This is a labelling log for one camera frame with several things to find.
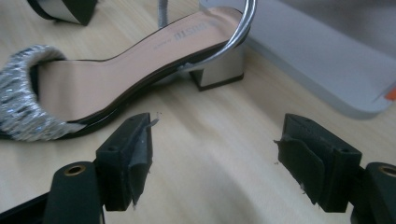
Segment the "white box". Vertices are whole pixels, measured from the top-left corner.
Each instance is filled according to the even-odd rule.
[[[201,0],[243,9],[243,0]],[[396,4],[384,0],[258,0],[248,43],[319,98],[357,119],[392,103]]]

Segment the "high heel sandal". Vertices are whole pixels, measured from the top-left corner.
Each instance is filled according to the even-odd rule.
[[[0,72],[0,138],[36,141],[91,133],[131,98],[177,71],[190,72],[201,90],[242,79],[242,44],[255,9],[256,0],[247,0],[243,13],[229,7],[197,12],[106,61],[65,61],[49,46],[11,56]]]

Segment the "light wood table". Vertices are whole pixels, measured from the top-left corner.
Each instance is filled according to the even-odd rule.
[[[106,59],[157,29],[154,0],[102,0],[87,27],[45,21],[26,1],[0,1],[0,64],[33,44],[59,48],[70,59]],[[171,0],[170,21],[198,10],[198,1]],[[345,117],[279,68],[247,49],[245,79],[199,92],[177,78],[135,100],[104,129],[77,139],[0,141],[0,212],[50,189],[56,170],[92,161],[95,150],[132,115],[151,113],[154,163],[140,201],[106,223],[349,223],[311,204],[277,164],[273,140],[285,113],[315,120],[371,161],[396,163],[396,105],[374,119]]]

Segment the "silver heel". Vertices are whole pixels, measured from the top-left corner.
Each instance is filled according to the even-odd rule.
[[[222,57],[190,71],[200,91],[216,88],[244,78],[244,44],[231,49]]]

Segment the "clamp jaw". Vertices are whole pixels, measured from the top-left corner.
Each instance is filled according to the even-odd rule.
[[[59,169],[50,191],[0,214],[0,223],[105,223],[107,211],[125,211],[143,193],[152,164],[149,114],[125,120],[96,150],[96,160]]]
[[[396,166],[360,167],[361,152],[311,119],[287,114],[278,159],[313,204],[344,213],[354,205],[352,223],[396,223]]]

